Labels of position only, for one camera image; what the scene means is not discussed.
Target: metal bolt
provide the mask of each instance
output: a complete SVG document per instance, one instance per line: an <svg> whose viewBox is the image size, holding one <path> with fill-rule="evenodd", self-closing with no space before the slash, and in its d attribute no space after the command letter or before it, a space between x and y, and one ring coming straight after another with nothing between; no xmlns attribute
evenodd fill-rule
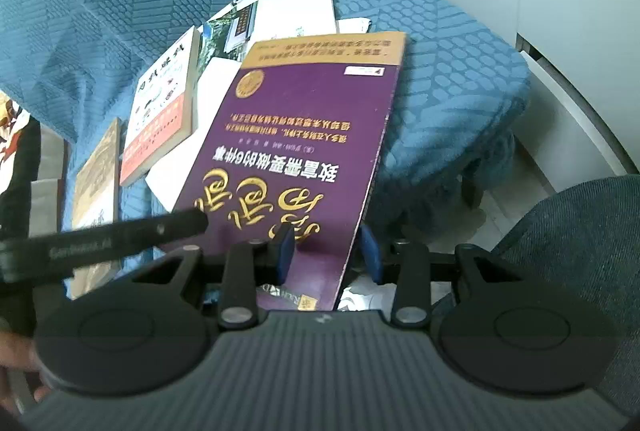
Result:
<svg viewBox="0 0 640 431"><path fill-rule="evenodd" d="M231 306L229 308L225 308L222 311L222 314L220 314L222 320L231 325L245 323L249 321L253 315L254 313L252 313L251 310L243 306Z"/></svg>
<svg viewBox="0 0 640 431"><path fill-rule="evenodd" d="M396 312L396 319L407 325L421 323L427 319L427 312L417 306L403 306Z"/></svg>

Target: stack of books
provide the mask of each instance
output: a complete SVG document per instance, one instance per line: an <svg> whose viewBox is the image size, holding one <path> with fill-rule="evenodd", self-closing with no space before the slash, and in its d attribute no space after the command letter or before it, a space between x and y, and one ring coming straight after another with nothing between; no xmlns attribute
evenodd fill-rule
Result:
<svg viewBox="0 0 640 431"><path fill-rule="evenodd" d="M369 25L336 21L333 0L233 0L136 85L121 186L148 171L168 211L206 212L209 229L189 241L205 254L293 225L287 283L260 286L264 308L325 310L337 299L404 50L403 33ZM107 190L104 201L116 187Z"/></svg>

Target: blue textured cushion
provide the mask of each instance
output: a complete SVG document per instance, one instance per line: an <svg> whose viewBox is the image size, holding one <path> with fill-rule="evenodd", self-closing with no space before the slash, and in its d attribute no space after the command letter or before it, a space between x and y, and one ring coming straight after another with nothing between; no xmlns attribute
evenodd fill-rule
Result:
<svg viewBox="0 0 640 431"><path fill-rule="evenodd" d="M190 25L230 0L0 0L0 88L75 143L75 175L114 116L129 117L136 77ZM445 0L334 0L338 18L371 18L410 43L368 218L382 229L460 173L481 183L510 162L527 66ZM120 193L121 217L160 212L144 181ZM150 257L150 252L142 258ZM130 266L136 261L127 262Z"/></svg>

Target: purple book cover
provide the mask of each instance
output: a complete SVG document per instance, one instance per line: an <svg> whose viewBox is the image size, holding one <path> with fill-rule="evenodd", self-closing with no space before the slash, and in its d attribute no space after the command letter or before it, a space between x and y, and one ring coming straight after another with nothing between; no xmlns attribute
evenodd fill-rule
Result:
<svg viewBox="0 0 640 431"><path fill-rule="evenodd" d="M296 231L267 309L331 310L362 218L398 80L404 33L256 43L217 112L176 209L209 215L205 254Z"/></svg>

